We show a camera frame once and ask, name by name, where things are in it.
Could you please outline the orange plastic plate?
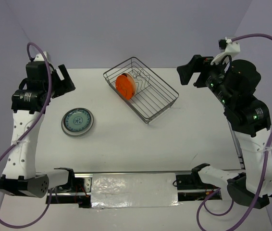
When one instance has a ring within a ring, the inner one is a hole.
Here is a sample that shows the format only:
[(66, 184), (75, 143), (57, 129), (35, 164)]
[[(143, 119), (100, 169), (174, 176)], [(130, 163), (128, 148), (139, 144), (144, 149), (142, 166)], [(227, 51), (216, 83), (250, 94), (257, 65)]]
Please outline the orange plastic plate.
[(115, 87), (125, 99), (129, 100), (132, 98), (132, 85), (123, 74), (117, 77)]

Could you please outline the beige plate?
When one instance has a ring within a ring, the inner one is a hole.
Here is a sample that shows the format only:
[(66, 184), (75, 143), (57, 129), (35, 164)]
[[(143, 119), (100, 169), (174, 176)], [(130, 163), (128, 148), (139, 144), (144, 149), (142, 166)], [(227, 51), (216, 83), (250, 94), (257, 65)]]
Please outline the beige plate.
[(127, 77), (127, 79), (129, 80), (129, 82), (132, 85), (132, 97), (133, 97), (135, 95), (135, 92), (136, 92), (135, 81), (134, 81), (133, 77), (129, 73), (123, 73), (123, 75)]

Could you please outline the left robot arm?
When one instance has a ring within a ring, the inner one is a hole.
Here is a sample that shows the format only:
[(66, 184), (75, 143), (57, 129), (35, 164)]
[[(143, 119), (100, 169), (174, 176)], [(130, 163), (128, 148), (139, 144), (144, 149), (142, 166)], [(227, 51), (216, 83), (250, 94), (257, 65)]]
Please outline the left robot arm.
[(0, 192), (4, 194), (42, 198), (52, 188), (71, 192), (76, 187), (71, 168), (36, 171), (37, 140), (45, 115), (43, 106), (49, 104), (47, 96), (57, 98), (75, 90), (64, 65), (59, 66), (64, 79), (59, 78), (56, 70), (48, 71), (48, 65), (44, 61), (29, 62), (27, 77), (12, 95), (12, 150), (0, 176)]

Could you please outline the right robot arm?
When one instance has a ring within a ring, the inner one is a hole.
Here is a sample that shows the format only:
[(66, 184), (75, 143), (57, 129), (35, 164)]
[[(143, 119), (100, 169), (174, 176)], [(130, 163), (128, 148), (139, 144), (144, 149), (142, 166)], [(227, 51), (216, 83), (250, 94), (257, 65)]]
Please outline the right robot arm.
[(230, 173), (205, 163), (192, 169), (191, 183), (196, 188), (206, 184), (226, 188), (235, 203), (261, 209), (272, 198), (272, 155), (267, 145), (271, 118), (267, 105), (254, 96), (261, 76), (255, 65), (246, 60), (220, 64), (213, 64), (212, 60), (194, 55), (177, 72), (182, 85), (199, 73), (194, 86), (207, 87), (223, 105), (242, 151), (245, 172)]

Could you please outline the silver foil tape strip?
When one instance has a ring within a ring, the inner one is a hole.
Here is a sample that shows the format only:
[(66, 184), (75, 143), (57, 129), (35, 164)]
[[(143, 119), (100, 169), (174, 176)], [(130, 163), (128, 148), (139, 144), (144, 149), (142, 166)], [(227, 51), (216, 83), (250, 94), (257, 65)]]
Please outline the silver foil tape strip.
[(92, 178), (91, 207), (136, 208), (179, 205), (174, 173), (96, 174)]

